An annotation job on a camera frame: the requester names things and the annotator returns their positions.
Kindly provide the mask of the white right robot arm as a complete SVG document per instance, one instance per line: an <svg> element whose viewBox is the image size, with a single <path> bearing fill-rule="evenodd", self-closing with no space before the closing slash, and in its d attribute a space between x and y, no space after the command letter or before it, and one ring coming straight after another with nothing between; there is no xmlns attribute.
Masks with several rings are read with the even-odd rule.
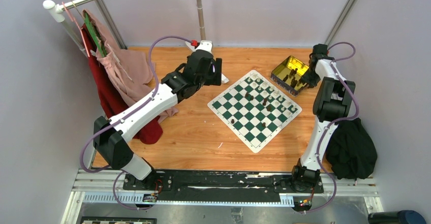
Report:
<svg viewBox="0 0 431 224"><path fill-rule="evenodd" d="M303 192L319 182L323 156L337 123L349 114L355 83L339 73L335 59L328 55L325 44L313 47L309 68L299 81L309 87L320 86L313 104L315 125L312 136L290 178L292 189Z"/></svg>

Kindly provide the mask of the yellow tin box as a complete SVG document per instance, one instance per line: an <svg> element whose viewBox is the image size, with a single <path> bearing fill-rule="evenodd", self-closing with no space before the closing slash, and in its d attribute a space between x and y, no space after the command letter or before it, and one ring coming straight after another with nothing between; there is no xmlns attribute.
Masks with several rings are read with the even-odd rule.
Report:
<svg viewBox="0 0 431 224"><path fill-rule="evenodd" d="M302 79L309 66L290 55L272 70L270 78L289 94L296 97L309 85Z"/></svg>

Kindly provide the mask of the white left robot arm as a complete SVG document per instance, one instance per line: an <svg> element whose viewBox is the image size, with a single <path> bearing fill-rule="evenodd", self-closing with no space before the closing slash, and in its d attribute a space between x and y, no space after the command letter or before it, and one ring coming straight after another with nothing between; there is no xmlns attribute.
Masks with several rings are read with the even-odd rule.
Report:
<svg viewBox="0 0 431 224"><path fill-rule="evenodd" d="M163 111L193 96L202 86L222 84L221 58L196 49L177 69L167 74L150 94L127 110L106 120L94 122L93 146L114 170L123 170L136 178L143 190L156 183L154 168L129 147L128 142Z"/></svg>

